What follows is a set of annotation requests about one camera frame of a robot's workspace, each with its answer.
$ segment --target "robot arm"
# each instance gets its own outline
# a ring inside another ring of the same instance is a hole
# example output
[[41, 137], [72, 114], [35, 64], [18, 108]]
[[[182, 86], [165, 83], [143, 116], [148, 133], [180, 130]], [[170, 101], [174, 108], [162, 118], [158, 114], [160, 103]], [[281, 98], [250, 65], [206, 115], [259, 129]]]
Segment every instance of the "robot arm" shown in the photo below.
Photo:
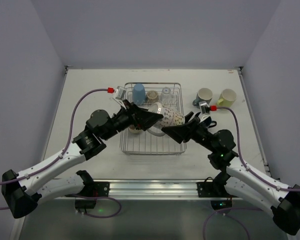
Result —
[[100, 153], [106, 148], [102, 140], [108, 140], [130, 125], [145, 131], [163, 118], [162, 114], [148, 112], [127, 100], [122, 103], [124, 107], [112, 117], [105, 110], [94, 111], [84, 131], [73, 139], [66, 151], [61, 150], [26, 170], [17, 173], [9, 170], [2, 175], [3, 182], [10, 181], [2, 185], [1, 192], [14, 218], [24, 217], [38, 204], [57, 197], [68, 194], [88, 197], [94, 181], [86, 171], [78, 171], [66, 179], [53, 178]]
[[244, 166], [239, 155], [233, 151], [236, 144], [229, 130], [220, 130], [214, 134], [208, 131], [203, 119], [212, 106], [210, 108], [205, 102], [199, 105], [201, 118], [196, 115], [191, 119], [194, 115], [191, 112], [185, 117], [185, 124], [167, 126], [161, 130], [178, 143], [192, 139], [211, 151], [208, 159], [215, 169], [221, 171], [213, 180], [213, 191], [216, 194], [228, 193], [254, 204], [270, 215], [280, 229], [296, 235], [300, 229], [300, 186], [291, 187], [279, 182], [246, 162]]

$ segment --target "dish rack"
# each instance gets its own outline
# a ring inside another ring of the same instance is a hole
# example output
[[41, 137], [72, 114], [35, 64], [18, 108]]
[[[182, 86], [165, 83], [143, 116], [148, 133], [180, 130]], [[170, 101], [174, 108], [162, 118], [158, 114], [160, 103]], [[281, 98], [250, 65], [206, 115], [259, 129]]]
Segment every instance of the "dish rack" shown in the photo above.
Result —
[[[172, 108], [184, 115], [184, 107], [182, 101], [181, 85], [177, 82], [128, 82], [124, 85], [126, 88], [125, 99], [129, 102], [133, 101], [132, 94], [136, 84], [142, 84], [145, 93], [154, 90], [159, 94], [161, 99], [161, 92], [164, 87], [171, 89], [171, 101], [165, 103], [166, 107]], [[139, 107], [148, 109], [152, 103], [144, 103]], [[161, 130], [151, 127], [155, 133], [162, 133]], [[128, 155], [180, 155], [186, 151], [186, 143], [177, 143], [168, 135], [155, 136], [147, 131], [140, 133], [132, 133], [128, 129], [121, 132], [120, 148], [123, 153]]]

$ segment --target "white table surface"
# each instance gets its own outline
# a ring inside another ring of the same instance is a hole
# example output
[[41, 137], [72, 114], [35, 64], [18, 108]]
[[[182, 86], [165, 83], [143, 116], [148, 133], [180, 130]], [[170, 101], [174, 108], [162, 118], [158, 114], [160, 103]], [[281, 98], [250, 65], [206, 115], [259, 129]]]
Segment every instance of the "white table surface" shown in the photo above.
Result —
[[[97, 88], [124, 86], [127, 82], [180, 83], [185, 114], [190, 111], [198, 112], [198, 109], [192, 106], [198, 89], [212, 90], [213, 99], [210, 104], [216, 103], [223, 89], [233, 89], [237, 93], [237, 100], [232, 109], [239, 122], [243, 157], [258, 170], [265, 172], [247, 101], [236, 70], [70, 69], [65, 80], [45, 158], [61, 150], [66, 144], [71, 113], [83, 94]], [[84, 129], [85, 122], [93, 111], [104, 109], [110, 116], [119, 111], [119, 105], [110, 100], [110, 96], [105, 92], [97, 92], [83, 100], [74, 118], [72, 138]], [[212, 112], [211, 116], [217, 121], [217, 126], [212, 128], [211, 132], [228, 129], [237, 142], [232, 115], [226, 110], [218, 110]], [[97, 156], [70, 168], [59, 177], [71, 176], [78, 170], [87, 170], [94, 179], [205, 179], [210, 176], [215, 177], [219, 173], [209, 163], [207, 155], [210, 152], [192, 140], [188, 142], [185, 153], [178, 156], [126, 155], [119, 147], [120, 133], [105, 143], [107, 148]]]

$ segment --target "blue cup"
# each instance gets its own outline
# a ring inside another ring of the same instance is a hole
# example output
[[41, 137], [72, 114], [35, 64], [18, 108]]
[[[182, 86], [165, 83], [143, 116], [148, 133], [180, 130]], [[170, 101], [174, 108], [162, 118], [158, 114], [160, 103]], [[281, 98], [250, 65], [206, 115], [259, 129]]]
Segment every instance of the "blue cup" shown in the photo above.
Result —
[[146, 101], [146, 90], [141, 83], [137, 83], [133, 87], [132, 100], [136, 105], [142, 105]]

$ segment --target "metal frame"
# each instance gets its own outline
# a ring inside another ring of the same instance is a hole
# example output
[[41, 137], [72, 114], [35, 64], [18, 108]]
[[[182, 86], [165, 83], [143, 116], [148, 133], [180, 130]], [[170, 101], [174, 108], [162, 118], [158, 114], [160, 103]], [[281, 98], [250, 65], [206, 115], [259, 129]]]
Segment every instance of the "metal frame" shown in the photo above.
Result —
[[254, 133], [255, 133], [255, 136], [256, 136], [256, 141], [258, 143], [259, 150], [260, 150], [260, 153], [261, 153], [261, 158], [262, 158], [262, 161], [263, 161], [263, 166], [264, 166], [264, 169], [265, 169], [265, 173], [269, 177], [272, 177], [271, 172], [270, 172], [270, 168], [269, 168], [269, 164], [268, 164], [268, 161], [266, 159], [265, 151], [264, 151], [264, 148], [262, 146], [260, 134], [258, 132], [258, 127], [257, 127], [257, 124], [256, 124], [256, 119], [255, 119], [255, 116], [254, 116], [254, 112], [252, 111], [252, 108], [251, 108], [251, 103], [250, 103], [250, 99], [248, 97], [248, 93], [247, 93], [247, 89], [246, 89], [246, 85], [245, 85], [245, 81], [244, 81], [244, 76], [242, 74], [242, 68], [239, 67], [239, 68], [236, 68], [236, 70], [237, 70], [238, 75], [239, 75], [239, 79], [240, 79], [241, 86], [242, 86], [242, 89], [243, 89], [244, 97], [246, 99], [246, 104], [248, 106], [250, 118], [252, 120], [252, 126], [253, 126], [253, 129], [254, 129]]
[[97, 180], [109, 182], [109, 197], [117, 200], [225, 200], [224, 197], [198, 197], [197, 183], [204, 180]]
[[[170, 88], [172, 99], [168, 104], [164, 105], [184, 115], [182, 88], [180, 83], [127, 82], [124, 85], [124, 88], [126, 88], [125, 98], [129, 102], [133, 101], [133, 88], [135, 84], [143, 84], [145, 92], [151, 90], [158, 92], [159, 98], [164, 87]], [[151, 105], [152, 103], [145, 102], [140, 107], [148, 108]], [[151, 130], [157, 134], [161, 132], [155, 127], [152, 127]], [[180, 155], [186, 151], [187, 144], [178, 144], [167, 135], [155, 136], [147, 131], [134, 134], [128, 129], [125, 129], [120, 133], [120, 149], [127, 155]]]

